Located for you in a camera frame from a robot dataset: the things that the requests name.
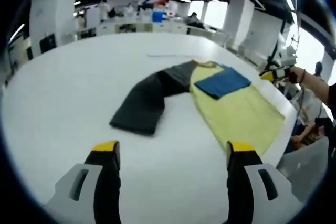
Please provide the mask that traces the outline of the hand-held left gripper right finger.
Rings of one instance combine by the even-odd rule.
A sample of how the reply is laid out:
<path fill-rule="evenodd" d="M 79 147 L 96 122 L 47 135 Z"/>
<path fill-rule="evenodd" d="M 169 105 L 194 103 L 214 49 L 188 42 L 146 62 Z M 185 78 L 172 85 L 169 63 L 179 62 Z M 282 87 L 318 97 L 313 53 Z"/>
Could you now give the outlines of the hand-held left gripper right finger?
<path fill-rule="evenodd" d="M 302 208 L 290 181 L 247 143 L 228 141 L 227 223 L 288 223 Z"/>

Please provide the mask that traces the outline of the person's right hand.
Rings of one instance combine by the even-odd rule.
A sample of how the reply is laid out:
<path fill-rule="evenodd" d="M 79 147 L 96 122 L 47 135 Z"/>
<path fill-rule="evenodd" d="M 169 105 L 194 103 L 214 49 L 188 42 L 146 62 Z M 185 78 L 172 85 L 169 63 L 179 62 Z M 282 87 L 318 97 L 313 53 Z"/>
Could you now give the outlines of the person's right hand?
<path fill-rule="evenodd" d="M 302 69 L 298 67 L 291 67 L 289 72 L 289 76 L 287 78 L 287 81 L 292 84 L 297 84 L 300 82 L 300 78 L 302 76 Z"/>

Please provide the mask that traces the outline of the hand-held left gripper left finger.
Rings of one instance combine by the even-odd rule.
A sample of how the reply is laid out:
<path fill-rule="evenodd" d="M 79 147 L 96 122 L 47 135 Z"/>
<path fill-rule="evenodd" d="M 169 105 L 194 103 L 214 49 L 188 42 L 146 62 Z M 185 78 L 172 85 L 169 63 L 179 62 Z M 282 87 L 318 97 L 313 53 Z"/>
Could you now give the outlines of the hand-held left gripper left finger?
<path fill-rule="evenodd" d="M 55 184 L 45 209 L 58 223 L 120 223 L 120 187 L 120 143 L 101 143 Z"/>

